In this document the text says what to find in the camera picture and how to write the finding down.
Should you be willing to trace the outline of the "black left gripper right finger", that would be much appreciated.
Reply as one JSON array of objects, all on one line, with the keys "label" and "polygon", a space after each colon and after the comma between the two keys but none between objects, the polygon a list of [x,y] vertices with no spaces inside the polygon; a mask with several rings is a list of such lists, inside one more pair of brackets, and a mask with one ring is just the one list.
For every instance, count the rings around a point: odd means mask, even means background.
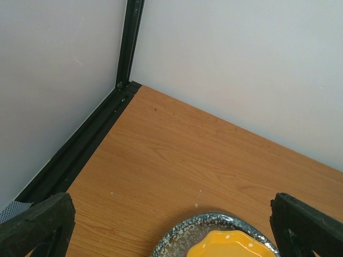
[{"label": "black left gripper right finger", "polygon": [[342,256],[342,223],[287,193],[271,200],[280,256]]}]

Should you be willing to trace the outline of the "orange white dotted plate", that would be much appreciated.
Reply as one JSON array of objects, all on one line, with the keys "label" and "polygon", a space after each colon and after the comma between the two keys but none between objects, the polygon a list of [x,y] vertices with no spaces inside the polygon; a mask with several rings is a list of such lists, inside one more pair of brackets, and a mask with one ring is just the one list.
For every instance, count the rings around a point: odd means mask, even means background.
[{"label": "orange white dotted plate", "polygon": [[186,256],[275,256],[275,254],[267,246],[240,230],[213,230],[193,245]]}]

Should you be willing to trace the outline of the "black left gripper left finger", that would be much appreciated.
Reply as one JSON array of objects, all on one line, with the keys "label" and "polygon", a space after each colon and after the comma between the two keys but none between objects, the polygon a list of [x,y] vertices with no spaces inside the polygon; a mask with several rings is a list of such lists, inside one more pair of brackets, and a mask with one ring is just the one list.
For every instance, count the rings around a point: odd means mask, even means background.
[{"label": "black left gripper left finger", "polygon": [[1,256],[65,256],[75,226],[69,193],[58,193],[1,224]]}]

